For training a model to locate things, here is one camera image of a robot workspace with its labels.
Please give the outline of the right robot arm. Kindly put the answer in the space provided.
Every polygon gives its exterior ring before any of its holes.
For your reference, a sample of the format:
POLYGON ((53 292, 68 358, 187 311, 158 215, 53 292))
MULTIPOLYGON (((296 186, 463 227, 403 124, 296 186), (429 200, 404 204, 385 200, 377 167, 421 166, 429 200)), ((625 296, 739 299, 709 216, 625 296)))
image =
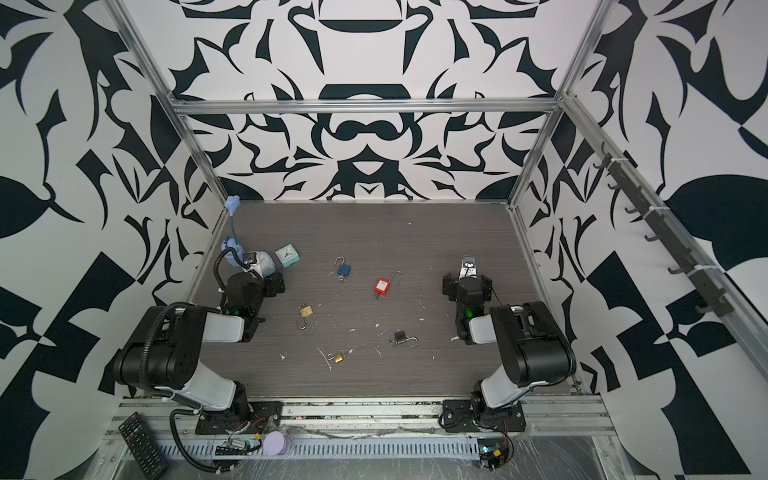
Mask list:
POLYGON ((439 426, 450 433, 525 431, 523 397, 575 373, 575 355, 564 333, 541 301, 486 309, 494 290, 484 275, 447 274, 442 293, 456 303, 459 339, 497 346, 501 365, 477 382, 469 399, 445 400, 439 426))

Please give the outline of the blue padlock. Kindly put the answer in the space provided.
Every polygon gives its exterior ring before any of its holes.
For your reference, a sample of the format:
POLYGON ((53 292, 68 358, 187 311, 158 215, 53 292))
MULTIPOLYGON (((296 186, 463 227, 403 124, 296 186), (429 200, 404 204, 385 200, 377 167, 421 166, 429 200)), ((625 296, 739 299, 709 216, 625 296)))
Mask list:
POLYGON ((346 263, 346 258, 344 256, 338 256, 334 261, 334 265, 337 267, 338 281, 346 282, 351 273, 351 266, 346 263))

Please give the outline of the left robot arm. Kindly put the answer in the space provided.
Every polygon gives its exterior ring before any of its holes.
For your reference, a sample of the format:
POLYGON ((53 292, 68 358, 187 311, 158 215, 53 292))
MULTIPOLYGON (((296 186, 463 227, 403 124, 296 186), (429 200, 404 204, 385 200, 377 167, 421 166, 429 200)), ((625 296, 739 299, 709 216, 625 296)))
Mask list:
POLYGON ((206 343, 250 342, 265 322, 260 316, 264 300, 285 291, 282 271, 262 251, 236 256, 240 271, 223 280, 220 263, 229 253, 236 250, 227 247, 214 261, 218 306, 178 301, 148 308, 112 364, 117 383, 199 414, 197 431, 203 434, 242 431, 268 417, 251 405, 242 383, 219 375, 200 359, 206 343))

